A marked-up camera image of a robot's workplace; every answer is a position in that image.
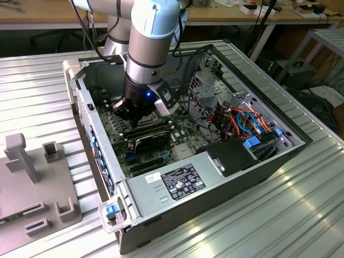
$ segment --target wire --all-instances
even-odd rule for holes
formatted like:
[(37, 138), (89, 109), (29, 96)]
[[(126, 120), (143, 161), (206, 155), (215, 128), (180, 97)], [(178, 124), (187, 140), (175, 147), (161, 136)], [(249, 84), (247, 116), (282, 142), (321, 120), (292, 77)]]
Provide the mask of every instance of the wire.
[(175, 54), (176, 54), (177, 49), (179, 48), (179, 45), (181, 44), (181, 39), (182, 39), (182, 34), (183, 34), (183, 24), (182, 24), (182, 19), (180, 16), (178, 18), (178, 24), (179, 24), (179, 32), (180, 33), (179, 33), (179, 39), (178, 39), (177, 45), (175, 46), (175, 48), (172, 51), (172, 56), (174, 58), (178, 57)]
[(117, 25), (118, 25), (118, 23), (119, 23), (119, 17), (117, 17), (117, 20), (116, 20), (116, 22), (114, 23), (114, 25), (107, 31), (107, 33), (106, 34), (104, 34), (103, 36), (99, 36), (99, 39), (97, 39), (97, 41), (101, 41), (101, 40), (104, 40), (107, 36), (109, 36), (110, 35), (110, 33), (114, 30), (114, 28), (116, 28), (117, 27)]
[(263, 1), (262, 1), (262, 4), (260, 5), (260, 11), (259, 11), (259, 14), (258, 14), (256, 23), (254, 24), (253, 29), (252, 29), (252, 31), (251, 31), (251, 34), (250, 34), (249, 38), (248, 38), (247, 41), (246, 41), (245, 49), (247, 48), (247, 44), (250, 42), (250, 38), (252, 37), (253, 31), (254, 31), (254, 29), (256, 28), (257, 24), (258, 24), (259, 17), (260, 17), (260, 14), (261, 14), (261, 12), (262, 12), (262, 9), (263, 9)]
[(91, 23), (92, 23), (92, 37), (93, 37), (93, 42), (94, 42), (95, 46), (98, 47), (97, 44), (96, 44), (97, 41), (96, 41), (95, 23), (94, 23), (94, 21), (93, 21), (93, 12), (91, 12)]
[(259, 125), (259, 124), (258, 124), (256, 118), (255, 118), (249, 111), (245, 111), (245, 110), (244, 110), (244, 111), (240, 111), (240, 112), (238, 113), (237, 117), (236, 117), (236, 120), (238, 121), (238, 125), (239, 125), (239, 127), (240, 127), (243, 131), (248, 132), (251, 136), (253, 136), (252, 133), (251, 133), (250, 131), (244, 129), (244, 127), (241, 125), (241, 122), (240, 122), (240, 115), (241, 115), (242, 113), (246, 113), (246, 114), (248, 114), (249, 116), (251, 116), (251, 118), (253, 119), (254, 124), (257, 126), (257, 128), (258, 128), (259, 130), (262, 130), (262, 129), (263, 129), (264, 132), (266, 131), (266, 129), (265, 129), (262, 125)]
[(79, 21), (79, 23), (80, 23), (80, 25), (81, 25), (81, 28), (82, 28), (83, 32), (85, 33), (87, 39), (88, 39), (89, 42), (91, 43), (91, 46), (94, 48), (94, 50), (96, 51), (97, 55), (98, 55), (103, 61), (110, 63), (111, 61), (110, 61), (109, 59), (106, 59), (106, 58), (99, 52), (98, 48), (95, 46), (94, 42), (91, 40), (90, 35), (88, 34), (88, 31), (87, 31), (87, 29), (86, 29), (84, 23), (82, 22), (82, 19), (81, 19), (80, 15), (79, 15), (79, 13), (78, 13), (76, 7), (75, 7), (74, 0), (69, 0), (69, 1), (70, 1), (70, 3), (71, 3), (71, 7), (73, 8), (73, 12), (74, 12), (75, 16), (76, 16), (76, 18), (78, 19), (78, 21)]
[(209, 44), (209, 45), (205, 45), (203, 47), (199, 47), (198, 49), (196, 49), (190, 56), (189, 56), (189, 59), (187, 60), (187, 63), (185, 64), (185, 67), (184, 67), (184, 71), (183, 71), (183, 76), (182, 76), (182, 80), (181, 80), (181, 87), (184, 86), (184, 82), (185, 82), (185, 77), (186, 77), (186, 74), (187, 74), (187, 71), (188, 71), (188, 67), (190, 65), (190, 62), (191, 60), (197, 55), (197, 54), (200, 54), (202, 52), (206, 52), (210, 49), (212, 49), (214, 47), (213, 44)]
[[(240, 111), (248, 111), (248, 112), (251, 112), (251, 113), (253, 113), (255, 115), (258, 115), (258, 116), (260, 115), (258, 112), (254, 111), (252, 109), (242, 109), (240, 107), (234, 107), (234, 108), (232, 108), (232, 110), (235, 110), (235, 111), (238, 111), (238, 112), (240, 112)], [(270, 131), (270, 127), (265, 124), (263, 117), (258, 118), (258, 123), (264, 128), (265, 131)]]
[(237, 120), (237, 122), (238, 122), (239, 127), (240, 127), (243, 131), (247, 132), (247, 133), (252, 137), (252, 136), (253, 136), (252, 133), (251, 133), (249, 130), (245, 129), (245, 128), (241, 125), (239, 114), (238, 114), (237, 117), (236, 117), (236, 120)]

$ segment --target power supply label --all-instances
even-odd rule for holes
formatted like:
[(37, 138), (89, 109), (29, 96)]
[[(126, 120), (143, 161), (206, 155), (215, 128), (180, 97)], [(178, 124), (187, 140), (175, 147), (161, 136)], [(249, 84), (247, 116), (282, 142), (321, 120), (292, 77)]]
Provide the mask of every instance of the power supply label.
[(173, 200), (180, 200), (202, 188), (205, 184), (192, 164), (161, 175)]

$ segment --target blue cable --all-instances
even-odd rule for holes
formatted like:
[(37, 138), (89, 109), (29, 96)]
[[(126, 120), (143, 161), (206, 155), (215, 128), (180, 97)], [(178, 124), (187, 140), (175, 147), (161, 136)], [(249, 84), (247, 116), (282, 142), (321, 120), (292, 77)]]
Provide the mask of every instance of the blue cable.
[(241, 125), (240, 118), (239, 118), (240, 113), (241, 113), (241, 112), (239, 112), (239, 114), (237, 115), (236, 121), (238, 122), (239, 127), (240, 127), (243, 131), (249, 133), (249, 135), (252, 137), (252, 136), (253, 136), (252, 133), (251, 133), (249, 130), (245, 129), (245, 128)]
[(248, 111), (240, 111), (240, 112), (238, 113), (238, 116), (236, 117), (236, 120), (237, 120), (237, 122), (238, 122), (239, 127), (240, 127), (243, 131), (249, 133), (249, 135), (251, 135), (251, 137), (253, 136), (252, 133), (251, 133), (249, 130), (245, 129), (245, 128), (241, 125), (241, 122), (240, 122), (240, 114), (241, 114), (241, 113), (246, 113), (246, 114), (248, 114), (249, 116), (251, 116), (252, 119), (253, 119), (253, 121), (254, 121), (254, 124), (258, 127), (258, 129), (259, 129), (261, 132), (266, 132), (265, 129), (264, 129), (261, 125), (258, 124), (257, 120), (255, 119), (255, 117), (254, 117), (250, 112), (248, 112)]

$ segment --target aluminum workbench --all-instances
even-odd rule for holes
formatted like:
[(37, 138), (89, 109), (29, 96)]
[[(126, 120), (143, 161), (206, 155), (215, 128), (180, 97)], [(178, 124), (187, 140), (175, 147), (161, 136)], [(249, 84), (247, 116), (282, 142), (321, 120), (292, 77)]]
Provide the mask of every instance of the aluminum workbench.
[[(199, 47), (184, 44), (183, 47)], [(344, 257), (344, 142), (237, 48), (212, 42), (314, 143), (265, 182), (124, 257)], [(64, 146), (83, 220), (4, 257), (116, 257), (97, 216), (100, 197), (69, 106), (62, 61), (93, 52), (0, 59), (0, 145), (24, 133), (27, 149)], [(224, 78), (242, 87), (231, 73)]]

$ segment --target blue connector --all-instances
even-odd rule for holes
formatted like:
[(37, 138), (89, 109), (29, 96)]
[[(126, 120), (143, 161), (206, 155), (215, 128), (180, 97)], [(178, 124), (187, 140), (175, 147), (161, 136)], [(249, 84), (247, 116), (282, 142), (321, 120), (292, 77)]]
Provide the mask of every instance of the blue connector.
[(279, 128), (275, 130), (275, 133), (278, 135), (278, 137), (280, 137), (283, 134), (282, 130)]
[(106, 210), (106, 217), (110, 220), (113, 219), (116, 215), (116, 213), (120, 212), (120, 208), (118, 204), (112, 204), (107, 207), (105, 207)]
[(260, 140), (258, 140), (256, 136), (245, 139), (245, 145), (247, 146), (247, 148), (252, 148), (260, 143)]
[(96, 142), (96, 137), (93, 136), (91, 140), (91, 147), (95, 146), (95, 142)]

